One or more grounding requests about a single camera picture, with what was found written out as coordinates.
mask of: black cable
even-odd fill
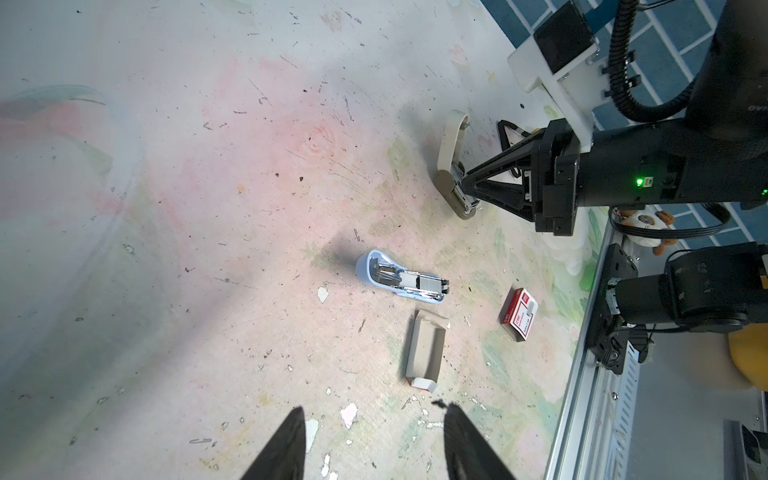
[[[632,121],[648,123],[663,120],[683,110],[688,105],[690,95],[694,91],[696,78],[678,96],[661,105],[651,107],[635,100],[630,93],[627,57],[629,55],[629,39],[639,3],[640,0],[619,1],[614,20],[614,31],[611,34],[608,73],[611,83],[611,97],[619,112]]]
[[[664,271],[665,272],[667,271],[667,264],[670,262],[670,259],[672,257],[677,255],[678,253],[687,253],[687,252],[693,252],[693,251],[694,251],[694,249],[692,249],[692,248],[681,248],[679,250],[675,250],[674,252],[670,253],[670,256],[668,256],[667,259],[664,261]]]
[[[730,221],[730,212],[721,204],[701,204],[706,211],[712,214],[713,217],[720,221],[720,224],[713,227],[701,227],[701,228],[687,228],[684,230],[650,230],[647,228],[630,227],[628,225],[622,225],[614,219],[614,215],[609,215],[611,219],[611,226],[619,233],[624,235],[634,235],[642,238],[657,238],[657,239],[686,239],[696,237],[708,237],[721,231],[725,228],[726,224]]]
[[[652,343],[654,343],[654,334],[653,333],[649,333],[648,334],[648,340],[646,340],[646,342],[645,342],[645,346],[643,347],[642,350],[639,350],[637,352],[638,359],[640,358],[641,355],[643,355],[643,353],[646,353],[646,352],[648,352],[650,350],[650,345]]]
[[[659,0],[658,2],[653,3],[641,3],[637,6],[637,10],[639,12],[642,12],[643,10],[651,10],[652,8],[661,7],[662,5],[666,5],[667,3],[675,2],[676,0]]]
[[[614,337],[616,335],[618,335],[619,333],[622,333],[622,332],[628,332],[628,333],[632,333],[632,332],[649,333],[650,335],[648,336],[648,340],[650,342],[651,341],[651,337],[653,337],[654,333],[685,333],[685,332],[690,332],[691,329],[692,329],[691,326],[676,326],[676,327],[670,328],[670,329],[649,329],[649,328],[643,328],[643,327],[633,327],[633,328],[621,328],[621,327],[619,327],[619,328],[615,329],[613,332],[608,333],[608,335],[607,335],[607,343],[608,343],[608,345],[612,345]],[[605,366],[606,366],[606,368],[610,369],[610,368],[613,368],[614,366],[616,366],[617,364],[618,364],[618,359],[615,359],[615,362],[606,362]]]

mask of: cardboard box lid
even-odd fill
[[[411,386],[430,392],[437,388],[447,322],[445,317],[427,310],[420,310],[416,315],[406,366],[406,378]]]

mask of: yellow object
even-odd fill
[[[768,391],[768,323],[753,323],[728,334],[730,358],[752,385]]]

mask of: teddy bear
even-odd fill
[[[651,230],[662,230],[669,228],[674,223],[674,216],[665,210],[653,211],[650,209],[645,210],[619,210],[621,215],[622,225],[628,227],[647,228]],[[658,239],[658,238],[644,238],[636,237],[635,235],[627,235],[629,240],[642,245],[643,247],[653,247],[654,255],[660,256],[664,254],[664,249],[668,245],[674,245],[677,240],[674,238]]]

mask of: painted table surface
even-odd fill
[[[472,166],[498,119],[555,110],[482,7],[363,3],[0,7],[1,477],[238,478],[302,405],[305,478],[326,454],[446,478],[437,397],[542,476],[605,214],[567,239],[457,218],[430,181],[448,113]],[[363,286],[372,248],[447,300]],[[526,343],[498,325],[513,286],[541,302]],[[403,378],[421,308],[451,321],[435,394]]]

